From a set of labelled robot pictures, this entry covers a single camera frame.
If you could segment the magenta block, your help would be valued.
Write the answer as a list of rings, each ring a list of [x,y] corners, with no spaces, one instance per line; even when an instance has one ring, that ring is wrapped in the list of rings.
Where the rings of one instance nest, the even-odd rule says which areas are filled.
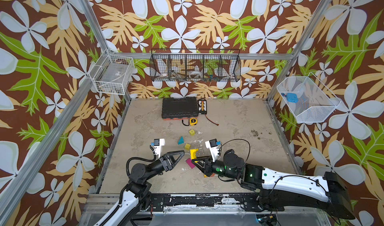
[[[193,168],[195,167],[195,165],[192,163],[192,160],[191,160],[191,159],[187,159],[187,160],[186,160],[186,163],[187,163],[187,165],[188,165],[191,169],[193,169]]]

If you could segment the yellow arch block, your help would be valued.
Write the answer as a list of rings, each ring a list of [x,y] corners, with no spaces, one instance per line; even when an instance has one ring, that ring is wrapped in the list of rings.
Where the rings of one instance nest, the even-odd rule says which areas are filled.
[[[190,155],[191,155],[191,160],[195,160],[197,158],[197,152],[199,149],[191,149],[190,150]]]

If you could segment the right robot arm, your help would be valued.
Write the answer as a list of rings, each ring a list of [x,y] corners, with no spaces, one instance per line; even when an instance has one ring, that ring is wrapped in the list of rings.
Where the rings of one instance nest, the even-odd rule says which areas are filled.
[[[197,157],[196,150],[190,153],[192,164],[205,176],[226,177],[241,188],[256,192],[260,211],[307,207],[320,209],[338,219],[356,218],[348,189],[336,173],[325,172],[323,176],[286,174],[248,164],[234,150],[228,150],[222,161],[212,156]]]

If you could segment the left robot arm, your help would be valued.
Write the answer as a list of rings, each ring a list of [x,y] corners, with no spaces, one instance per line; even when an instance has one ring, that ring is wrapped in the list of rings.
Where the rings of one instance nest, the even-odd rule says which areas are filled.
[[[119,200],[100,219],[96,226],[125,226],[141,210],[150,206],[151,184],[149,180],[173,170],[184,157],[185,151],[168,152],[152,159],[132,157],[127,160],[126,173],[129,182],[122,188]]]

